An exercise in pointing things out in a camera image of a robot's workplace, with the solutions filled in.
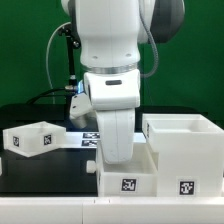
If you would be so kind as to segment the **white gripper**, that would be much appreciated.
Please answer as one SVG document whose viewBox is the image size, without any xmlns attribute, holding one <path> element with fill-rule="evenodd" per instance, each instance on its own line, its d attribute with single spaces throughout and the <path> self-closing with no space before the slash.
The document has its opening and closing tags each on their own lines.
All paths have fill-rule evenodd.
<svg viewBox="0 0 224 224">
<path fill-rule="evenodd" d="M 96 116 L 104 160 L 108 164 L 130 161 L 133 155 L 135 110 L 97 111 Z"/>
</svg>

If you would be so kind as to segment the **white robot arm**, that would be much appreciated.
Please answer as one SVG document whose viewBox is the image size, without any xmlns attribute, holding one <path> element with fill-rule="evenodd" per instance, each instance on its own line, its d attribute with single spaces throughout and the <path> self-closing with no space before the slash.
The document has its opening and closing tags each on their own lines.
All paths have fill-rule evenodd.
<svg viewBox="0 0 224 224">
<path fill-rule="evenodd" d="M 81 42 L 84 90 L 96 112 L 104 160 L 132 158 L 135 109 L 140 106 L 138 46 L 169 41 L 180 29 L 184 0 L 61 0 Z"/>
</svg>

